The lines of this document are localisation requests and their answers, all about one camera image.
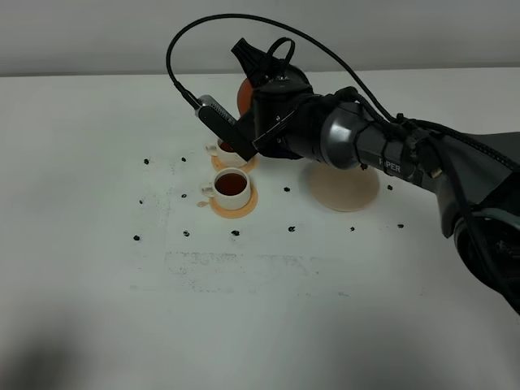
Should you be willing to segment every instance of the white table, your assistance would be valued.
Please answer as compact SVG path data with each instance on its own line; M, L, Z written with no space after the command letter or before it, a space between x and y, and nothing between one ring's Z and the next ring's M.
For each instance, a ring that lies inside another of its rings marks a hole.
M391 112L520 129L520 69L361 76ZM242 76L181 79L236 113ZM0 79L0 346L66 312L82 388L518 388L518 316L442 237L434 195L380 174L375 204L335 213L309 162L262 158L257 208L226 220L197 207L210 140L167 76Z

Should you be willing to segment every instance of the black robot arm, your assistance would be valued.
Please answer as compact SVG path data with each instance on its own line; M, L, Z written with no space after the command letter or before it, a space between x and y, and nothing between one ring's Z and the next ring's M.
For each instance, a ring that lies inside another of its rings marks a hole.
M520 132L470 136L422 120L389 123L352 88L267 104L278 83L285 90L289 80L253 94L257 137L271 143L259 153L287 150L337 169L371 166L433 192L441 231L454 236L468 269L520 310Z
M233 48L253 86L252 108L234 119L211 96L194 97L175 77L171 52L189 29L210 20L257 20L311 42L335 59L362 88L314 93L289 64L294 42L280 38L266 52L245 40ZM274 53L291 42L284 59ZM338 169L372 166L435 193L441 231L454 236L468 269L520 313L520 133L473 136L437 123L393 118L355 72L326 46L285 24L242 14L196 20L172 39L167 71L197 117L244 159L310 158Z

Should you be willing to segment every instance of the round coaster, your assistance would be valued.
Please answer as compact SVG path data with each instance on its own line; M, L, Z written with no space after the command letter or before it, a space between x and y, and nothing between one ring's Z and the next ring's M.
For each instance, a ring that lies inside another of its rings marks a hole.
M379 177L371 167L342 171L315 163L307 183L318 202L336 211L362 210L375 200L379 192Z
M236 219L245 217L251 211L254 210L258 203L258 192L254 185L251 184L251 199L247 202L247 204L238 210L227 210L220 207L214 198L210 198L210 206L213 211L224 218Z
M222 171L224 168L229 168L229 167L225 166L224 164L222 164L217 156L211 156L211 165L213 165L213 168L216 171ZM238 167L238 169L247 173L249 171L252 171L254 168L256 168L257 165L258 165L258 157L254 156L247 162L247 164L245 164L243 167Z

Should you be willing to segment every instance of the gray wall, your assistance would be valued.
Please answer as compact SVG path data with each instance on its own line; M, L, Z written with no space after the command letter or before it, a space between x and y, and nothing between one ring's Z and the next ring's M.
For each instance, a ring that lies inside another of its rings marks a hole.
M518 0L0 0L0 75L164 72L175 32L221 12L301 28L358 69L520 63ZM283 35L256 22L212 22L180 42L175 68L237 71L229 49L240 37L267 48ZM337 69L301 41L294 63Z

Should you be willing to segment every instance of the orange ball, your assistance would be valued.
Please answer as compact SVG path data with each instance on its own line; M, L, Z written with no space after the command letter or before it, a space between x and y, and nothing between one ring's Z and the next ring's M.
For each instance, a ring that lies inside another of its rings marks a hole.
M249 80L245 79L240 88L238 89L238 94L236 96L236 104L238 105L238 112L240 112L240 116L245 114L247 110L251 107L251 99L253 98L253 86Z

